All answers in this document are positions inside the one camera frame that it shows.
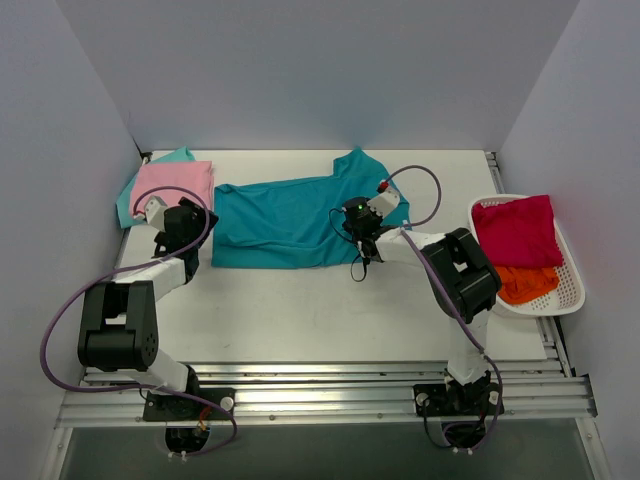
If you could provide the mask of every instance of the metal frame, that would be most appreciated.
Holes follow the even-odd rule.
[[[504,192],[494,153],[487,162],[496,190]],[[511,419],[574,418],[596,480],[610,479],[593,417],[588,378],[573,377],[553,319],[538,318],[547,358],[498,362],[504,377],[505,414]],[[415,415],[414,384],[443,381],[445,362],[358,364],[194,364],[204,386],[235,388],[239,425],[407,423]],[[84,384],[128,383],[118,373],[85,372]],[[137,390],[108,394],[67,393],[41,478],[57,479],[73,428],[192,426],[193,422],[142,421]],[[441,421],[430,418],[429,421]]]

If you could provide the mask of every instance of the gray wall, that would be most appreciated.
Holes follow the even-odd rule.
[[[502,145],[577,0],[58,0],[138,143]]]
[[[117,109],[53,0],[0,4],[0,465],[37,478],[62,392],[38,365],[50,317],[113,265],[114,201],[139,159]],[[50,352],[77,380],[78,308]]]
[[[616,478],[638,478],[640,2],[581,0],[500,158],[509,191],[548,192],[587,287],[563,320],[590,373]]]

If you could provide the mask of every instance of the gray floor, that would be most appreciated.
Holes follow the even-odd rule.
[[[162,429],[76,429],[61,478],[593,478],[573,420],[503,421],[495,433],[469,457],[433,447],[421,424],[244,427],[231,445],[182,464],[158,450]]]

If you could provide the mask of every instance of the pink towel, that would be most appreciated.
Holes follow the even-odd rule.
[[[213,188],[213,167],[211,162],[175,162],[175,163],[149,163],[140,168],[138,178],[131,190],[131,199],[129,202],[129,213],[134,216],[133,205],[140,195],[147,190],[162,186],[175,186],[188,188],[192,192],[198,194],[207,204],[207,208],[211,210],[211,190]],[[175,190],[159,190],[152,193],[156,195],[170,206],[178,205],[178,201],[182,197],[187,197],[196,204],[200,205],[192,195],[178,192]],[[138,211],[144,208],[150,195],[145,196],[138,203]]]
[[[563,264],[549,195],[494,207],[476,204],[471,217],[480,246],[495,266],[545,268]]]

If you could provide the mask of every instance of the orange cloth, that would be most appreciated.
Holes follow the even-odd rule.
[[[558,274],[549,268],[495,267],[502,288],[498,295],[510,305],[520,305],[549,293],[559,283]]]

